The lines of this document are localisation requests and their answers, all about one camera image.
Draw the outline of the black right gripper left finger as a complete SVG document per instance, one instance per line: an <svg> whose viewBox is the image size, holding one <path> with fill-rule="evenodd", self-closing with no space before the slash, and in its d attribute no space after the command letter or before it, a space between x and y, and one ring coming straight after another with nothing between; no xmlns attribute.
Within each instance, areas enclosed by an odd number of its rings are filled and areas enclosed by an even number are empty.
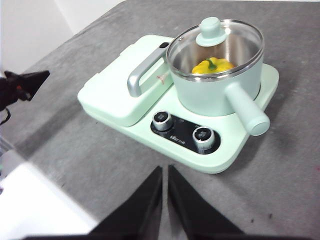
<svg viewBox="0 0 320 240"><path fill-rule="evenodd" d="M135 192L102 220L90 236L143 237L156 208L162 205L163 168L157 166Z"/></svg>

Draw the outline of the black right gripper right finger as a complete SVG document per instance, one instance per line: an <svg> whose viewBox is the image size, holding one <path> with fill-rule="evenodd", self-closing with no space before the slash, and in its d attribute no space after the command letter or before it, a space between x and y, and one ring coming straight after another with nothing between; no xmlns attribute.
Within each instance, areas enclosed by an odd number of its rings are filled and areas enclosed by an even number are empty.
<svg viewBox="0 0 320 240"><path fill-rule="evenodd" d="M243 237L245 233L211 206L173 166L168 195L188 237Z"/></svg>

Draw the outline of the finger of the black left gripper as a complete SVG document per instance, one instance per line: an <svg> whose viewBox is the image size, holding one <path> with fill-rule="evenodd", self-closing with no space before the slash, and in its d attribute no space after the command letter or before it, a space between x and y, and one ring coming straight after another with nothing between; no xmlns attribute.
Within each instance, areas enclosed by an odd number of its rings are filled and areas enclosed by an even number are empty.
<svg viewBox="0 0 320 240"><path fill-rule="evenodd" d="M12 71L6 70L4 74L6 79L17 79L20 82L21 87L28 93L28 100L26 101L31 101L37 93L37 91L39 90L39 88L41 87L41 85L49 77L50 72L48 70L44 70L31 73L17 74Z"/></svg>

